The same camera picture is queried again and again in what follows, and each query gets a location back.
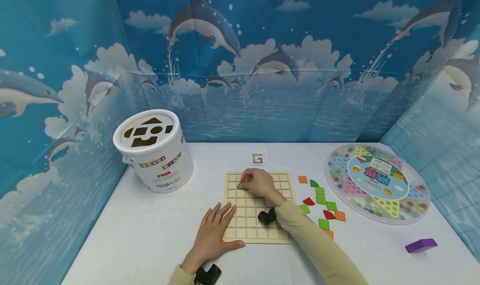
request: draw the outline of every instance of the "white table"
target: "white table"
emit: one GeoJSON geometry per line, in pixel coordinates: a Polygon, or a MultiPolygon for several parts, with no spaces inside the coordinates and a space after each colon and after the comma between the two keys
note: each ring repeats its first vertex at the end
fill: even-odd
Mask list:
{"type": "MultiPolygon", "coordinates": [[[[290,172],[297,203],[315,196],[310,185],[298,183],[298,175],[325,187],[328,199],[347,215],[347,222],[331,222],[335,242],[371,285],[479,284],[480,264],[435,206],[414,225],[392,226],[359,215],[337,198],[326,182],[323,165],[342,145],[190,143],[193,177],[168,194],[152,193],[129,167],[62,284],[166,284],[192,246],[205,211],[222,201],[225,172],[248,168],[250,150],[268,150],[266,170],[290,172]],[[404,246],[421,238],[434,238],[439,246],[408,254],[404,246]]],[[[322,218],[322,207],[310,208],[313,221],[322,218]]],[[[323,284],[298,246],[247,244],[215,264],[222,270],[218,285],[323,284]]]]}

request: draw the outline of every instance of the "hand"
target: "hand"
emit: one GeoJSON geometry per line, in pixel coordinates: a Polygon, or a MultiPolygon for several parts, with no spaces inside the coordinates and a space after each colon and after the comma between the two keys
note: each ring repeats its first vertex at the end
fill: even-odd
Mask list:
{"type": "Polygon", "coordinates": [[[251,190],[256,196],[269,199],[275,207],[285,202],[285,197],[275,189],[272,176],[259,168],[248,168],[241,175],[240,188],[251,190]]]}
{"type": "Polygon", "coordinates": [[[209,208],[207,213],[205,213],[198,229],[195,244],[193,244],[193,248],[180,266],[189,275],[196,273],[205,261],[215,259],[229,250],[236,250],[245,246],[245,242],[241,240],[223,241],[223,234],[237,206],[233,206],[228,213],[227,211],[231,207],[230,203],[226,204],[222,209],[220,207],[221,204],[218,203],[213,210],[209,208]]]}

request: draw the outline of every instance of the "green puzzle piece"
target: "green puzzle piece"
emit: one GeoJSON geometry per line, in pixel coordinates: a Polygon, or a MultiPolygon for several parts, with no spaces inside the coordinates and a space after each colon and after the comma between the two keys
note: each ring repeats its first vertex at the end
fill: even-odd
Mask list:
{"type": "Polygon", "coordinates": [[[337,211],[337,203],[335,202],[327,202],[327,209],[330,211],[337,211]]]}
{"type": "Polygon", "coordinates": [[[305,212],[305,214],[309,214],[310,213],[310,209],[308,208],[307,205],[300,205],[299,208],[305,212]]]}
{"type": "Polygon", "coordinates": [[[326,199],[322,195],[317,195],[317,204],[326,205],[326,199]]]}
{"type": "Polygon", "coordinates": [[[310,179],[310,186],[311,187],[319,187],[318,183],[316,181],[313,181],[312,179],[310,179]]]}
{"type": "Polygon", "coordinates": [[[321,229],[330,230],[330,222],[328,222],[328,220],[320,218],[318,220],[318,225],[320,226],[321,229]]]}
{"type": "Polygon", "coordinates": [[[323,187],[315,187],[315,193],[317,195],[325,195],[325,188],[323,187]]]}

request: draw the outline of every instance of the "orange puzzle piece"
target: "orange puzzle piece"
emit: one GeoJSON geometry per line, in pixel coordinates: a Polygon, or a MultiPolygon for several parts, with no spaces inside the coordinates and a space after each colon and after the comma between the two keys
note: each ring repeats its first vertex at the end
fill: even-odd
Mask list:
{"type": "Polygon", "coordinates": [[[346,222],[347,219],[345,218],[345,212],[341,212],[341,211],[335,211],[335,218],[337,220],[340,220],[342,222],[346,222]]]}
{"type": "Polygon", "coordinates": [[[323,231],[325,232],[325,234],[328,235],[328,237],[332,238],[332,240],[333,240],[333,232],[332,232],[332,231],[330,231],[330,230],[325,230],[325,229],[323,229],[323,231]]]}
{"type": "Polygon", "coordinates": [[[307,177],[305,175],[299,175],[300,184],[308,184],[307,177]]]}

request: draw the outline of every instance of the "red puzzle piece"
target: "red puzzle piece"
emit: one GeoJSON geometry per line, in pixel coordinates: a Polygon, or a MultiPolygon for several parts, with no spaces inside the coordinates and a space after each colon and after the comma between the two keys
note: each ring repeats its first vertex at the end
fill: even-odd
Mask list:
{"type": "Polygon", "coordinates": [[[323,214],[325,215],[326,219],[335,219],[334,213],[331,213],[328,210],[323,210],[323,214]]]}
{"type": "Polygon", "coordinates": [[[303,200],[303,203],[304,203],[305,205],[309,205],[309,206],[315,205],[315,203],[313,202],[313,200],[312,200],[310,197],[307,198],[307,199],[305,199],[305,200],[303,200]]]}

